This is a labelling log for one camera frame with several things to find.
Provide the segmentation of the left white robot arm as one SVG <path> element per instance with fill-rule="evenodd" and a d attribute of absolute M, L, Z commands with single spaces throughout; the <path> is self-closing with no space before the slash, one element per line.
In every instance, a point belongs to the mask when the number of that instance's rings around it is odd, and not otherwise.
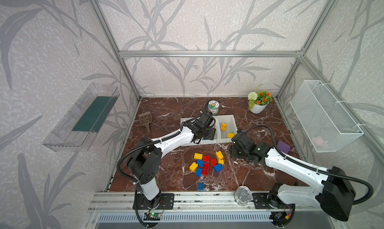
<path fill-rule="evenodd" d="M 199 144 L 202 139 L 212 139 L 216 133 L 215 122 L 212 112 L 203 111 L 197 117 L 183 121 L 178 130 L 168 135 L 143 138 L 136 148 L 119 159 L 116 172 L 133 181 L 146 201 L 157 204 L 161 191 L 156 175 L 162 158 L 185 144 Z"/>

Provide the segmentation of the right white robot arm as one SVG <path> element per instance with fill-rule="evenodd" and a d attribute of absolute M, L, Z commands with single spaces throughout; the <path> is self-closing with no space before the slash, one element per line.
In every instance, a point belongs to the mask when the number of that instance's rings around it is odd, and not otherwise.
<path fill-rule="evenodd" d="M 272 145 L 256 144 L 242 130 L 231 140 L 231 149 L 240 153 L 242 159 L 282 171 L 306 184 L 301 187 L 277 183 L 270 196 L 278 203 L 320 208 L 332 218 L 346 222 L 352 207 L 367 201 L 374 193 L 370 183 L 349 177 L 336 166 L 319 167 L 282 152 L 275 140 Z"/>

